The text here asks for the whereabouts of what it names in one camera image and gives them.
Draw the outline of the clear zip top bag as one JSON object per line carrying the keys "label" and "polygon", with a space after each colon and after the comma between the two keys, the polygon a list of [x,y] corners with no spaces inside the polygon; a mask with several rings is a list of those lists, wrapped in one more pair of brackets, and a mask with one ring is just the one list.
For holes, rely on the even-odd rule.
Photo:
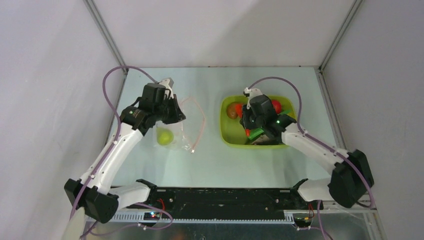
{"label": "clear zip top bag", "polygon": [[[153,129],[153,143],[155,147],[168,150],[185,150],[193,154],[199,144],[206,126],[205,113],[198,101],[190,96],[179,102],[180,109],[186,116],[174,124],[163,124],[161,121]],[[162,146],[157,143],[157,128],[169,129],[174,134],[171,144]]]}

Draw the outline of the red apple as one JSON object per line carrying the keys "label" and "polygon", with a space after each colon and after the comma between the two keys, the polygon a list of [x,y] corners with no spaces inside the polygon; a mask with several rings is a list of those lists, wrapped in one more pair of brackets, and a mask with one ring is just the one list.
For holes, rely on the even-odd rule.
{"label": "red apple", "polygon": [[272,103],[272,106],[273,106],[276,114],[279,115],[283,110],[281,103],[278,100],[275,100],[275,99],[273,99],[271,101],[271,103]]}

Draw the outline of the green plastic bin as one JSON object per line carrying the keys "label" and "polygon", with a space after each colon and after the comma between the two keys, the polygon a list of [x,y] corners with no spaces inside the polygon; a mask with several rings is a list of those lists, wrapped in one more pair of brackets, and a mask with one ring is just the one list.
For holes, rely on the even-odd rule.
{"label": "green plastic bin", "polygon": [[[280,95],[268,95],[271,100],[276,100],[281,103],[282,112],[288,114],[290,117],[297,120],[297,113],[293,107],[292,102],[285,96]],[[271,145],[251,145],[248,144],[248,137],[245,133],[244,128],[240,124],[240,118],[231,119],[227,115],[227,108],[232,103],[246,104],[248,98],[244,95],[231,95],[223,99],[220,109],[220,134],[222,140],[230,147],[239,149],[281,149],[286,148],[285,144],[271,144]]]}

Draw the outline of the red chili pepper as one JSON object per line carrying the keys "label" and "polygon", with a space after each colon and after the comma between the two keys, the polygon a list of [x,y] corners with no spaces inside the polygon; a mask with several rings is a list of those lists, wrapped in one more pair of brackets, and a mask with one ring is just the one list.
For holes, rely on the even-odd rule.
{"label": "red chili pepper", "polygon": [[237,117],[239,118],[239,123],[242,125],[245,135],[247,137],[250,136],[250,130],[247,129],[244,125],[244,120],[243,120],[243,104],[242,103],[236,103],[235,104],[235,113],[237,115]]}

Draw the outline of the green cucumber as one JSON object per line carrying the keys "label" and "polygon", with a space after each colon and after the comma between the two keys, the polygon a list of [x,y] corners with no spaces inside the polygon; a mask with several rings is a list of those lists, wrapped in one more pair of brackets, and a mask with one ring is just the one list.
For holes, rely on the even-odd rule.
{"label": "green cucumber", "polygon": [[[289,115],[292,111],[291,110],[285,110],[279,113],[278,115],[287,114]],[[253,141],[264,134],[264,130],[262,128],[256,128],[256,129],[246,129],[245,130],[247,139],[250,141]]]}

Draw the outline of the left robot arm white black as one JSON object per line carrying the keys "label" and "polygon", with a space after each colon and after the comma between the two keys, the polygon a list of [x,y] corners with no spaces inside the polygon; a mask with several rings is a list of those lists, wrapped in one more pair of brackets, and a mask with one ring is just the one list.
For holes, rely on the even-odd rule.
{"label": "left robot arm white black", "polygon": [[137,180],[112,188],[112,182],[129,153],[157,122],[169,125],[186,119],[172,86],[171,78],[148,83],[142,95],[122,110],[116,133],[94,163],[79,179],[65,183],[64,190],[73,207],[83,207],[88,217],[105,224],[118,210],[136,203],[145,208],[156,206],[158,194],[151,190],[152,184]]}

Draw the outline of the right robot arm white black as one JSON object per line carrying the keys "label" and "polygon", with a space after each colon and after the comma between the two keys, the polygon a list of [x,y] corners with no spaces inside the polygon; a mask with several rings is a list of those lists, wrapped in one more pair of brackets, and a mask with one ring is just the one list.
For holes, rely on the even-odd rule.
{"label": "right robot arm white black", "polygon": [[245,96],[247,103],[241,108],[240,120],[245,130],[261,129],[270,140],[300,151],[330,175],[330,178],[299,183],[290,196],[295,208],[304,209],[318,200],[334,200],[344,208],[351,208],[365,193],[371,192],[374,180],[362,151],[330,147],[309,135],[293,117],[276,113],[271,99],[261,92]]}

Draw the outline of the green pear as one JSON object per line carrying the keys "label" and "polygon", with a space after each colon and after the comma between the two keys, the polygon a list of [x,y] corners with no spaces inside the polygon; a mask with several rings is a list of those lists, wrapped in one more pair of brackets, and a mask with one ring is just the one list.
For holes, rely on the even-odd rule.
{"label": "green pear", "polygon": [[159,127],[156,129],[156,141],[161,146],[170,145],[174,141],[174,134],[167,128]]}

